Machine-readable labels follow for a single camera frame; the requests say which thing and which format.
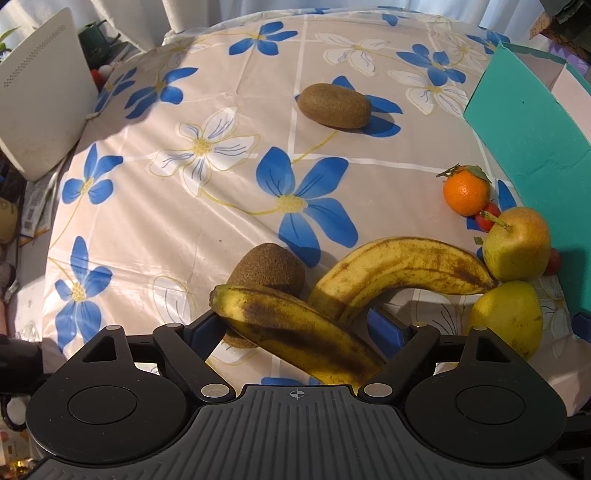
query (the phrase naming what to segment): white curtain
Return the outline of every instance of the white curtain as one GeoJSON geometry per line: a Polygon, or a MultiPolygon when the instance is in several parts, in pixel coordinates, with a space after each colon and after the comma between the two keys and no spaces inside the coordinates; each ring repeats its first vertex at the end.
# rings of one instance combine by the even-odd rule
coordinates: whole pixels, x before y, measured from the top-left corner
{"type": "Polygon", "coordinates": [[[263,10],[286,8],[403,7],[480,25],[524,43],[543,12],[540,0],[11,0],[0,11],[0,31],[20,26],[8,39],[16,46],[33,27],[70,7],[77,27],[98,19],[140,50],[159,46],[167,31],[208,27],[263,10]]]}

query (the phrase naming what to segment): floral tablecloth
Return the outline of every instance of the floral tablecloth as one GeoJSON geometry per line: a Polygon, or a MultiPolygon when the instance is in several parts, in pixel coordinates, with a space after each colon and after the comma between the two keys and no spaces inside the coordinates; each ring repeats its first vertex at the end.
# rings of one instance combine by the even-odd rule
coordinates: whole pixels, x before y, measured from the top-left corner
{"type": "MultiPolygon", "coordinates": [[[[446,206],[436,178],[456,163],[480,165],[502,209],[519,203],[462,118],[503,35],[378,8],[266,12],[170,40],[117,68],[63,183],[43,333],[66,357],[109,324],[131,335],[190,323],[263,242],[304,262],[308,291],[380,237],[476,253],[485,234],[446,206]],[[294,97],[317,82],[366,95],[368,126],[302,116],[294,97]]],[[[531,363],[572,412],[591,393],[590,346],[572,335],[556,278],[535,286],[545,331],[531,363]]],[[[402,290],[386,301],[405,322],[457,333],[476,298],[402,290]]],[[[367,337],[362,318],[355,329],[367,337]]],[[[314,382],[259,348],[222,342],[208,362],[237,390],[314,382]]]]}

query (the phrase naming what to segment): green leaf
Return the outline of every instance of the green leaf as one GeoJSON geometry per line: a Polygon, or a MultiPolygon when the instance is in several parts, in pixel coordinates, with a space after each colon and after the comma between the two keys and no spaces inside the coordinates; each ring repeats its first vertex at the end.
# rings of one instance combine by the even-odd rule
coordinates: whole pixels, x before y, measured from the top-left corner
{"type": "Polygon", "coordinates": [[[464,165],[464,168],[475,177],[491,183],[491,181],[486,176],[486,173],[484,173],[484,170],[482,170],[478,165],[464,165]]]}
{"type": "Polygon", "coordinates": [[[6,30],[2,35],[0,35],[0,41],[4,41],[6,40],[7,36],[9,36],[11,33],[16,32],[16,30],[18,30],[20,27],[14,27],[11,28],[10,30],[6,30]]]}

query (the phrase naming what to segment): banana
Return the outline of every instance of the banana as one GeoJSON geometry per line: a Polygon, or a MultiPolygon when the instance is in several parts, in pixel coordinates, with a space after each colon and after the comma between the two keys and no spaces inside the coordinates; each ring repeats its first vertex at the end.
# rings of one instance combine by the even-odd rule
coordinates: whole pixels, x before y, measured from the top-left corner
{"type": "Polygon", "coordinates": [[[308,304],[331,321],[349,326],[387,288],[423,288],[473,295],[496,281],[473,255],[427,238],[391,237],[352,251],[316,284],[308,304]]]}
{"type": "Polygon", "coordinates": [[[361,339],[278,290],[218,285],[209,304],[244,338],[322,383],[350,384],[357,392],[384,366],[361,339]]]}

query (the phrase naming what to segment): kiwi fruit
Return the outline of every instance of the kiwi fruit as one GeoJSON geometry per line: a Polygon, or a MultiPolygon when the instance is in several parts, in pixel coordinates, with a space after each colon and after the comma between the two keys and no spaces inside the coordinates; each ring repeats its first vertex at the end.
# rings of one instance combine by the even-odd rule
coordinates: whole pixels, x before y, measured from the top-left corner
{"type": "Polygon", "coordinates": [[[330,83],[307,86],[296,101],[300,112],[327,127],[362,128],[371,116],[371,102],[365,95],[330,83]]]}
{"type": "MultiPolygon", "coordinates": [[[[261,244],[242,257],[226,283],[245,287],[276,288],[299,297],[305,280],[304,265],[294,254],[277,244],[261,244]]],[[[236,348],[256,347],[231,328],[228,328],[223,340],[236,348]]]]}

